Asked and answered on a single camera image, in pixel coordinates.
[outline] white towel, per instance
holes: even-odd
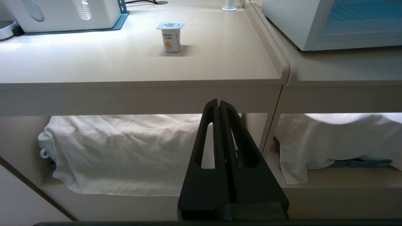
[[[402,114],[284,114],[275,136],[287,184],[306,183],[308,169],[362,155],[392,160],[402,170]]]
[[[82,194],[178,196],[200,120],[200,114],[53,116],[45,128],[57,153],[53,176]],[[213,149],[209,140],[205,150]],[[213,154],[204,153],[210,168]]]

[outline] yogurt cup lid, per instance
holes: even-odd
[[[181,29],[186,22],[184,21],[166,21],[159,24],[156,29],[165,30],[165,29]]]

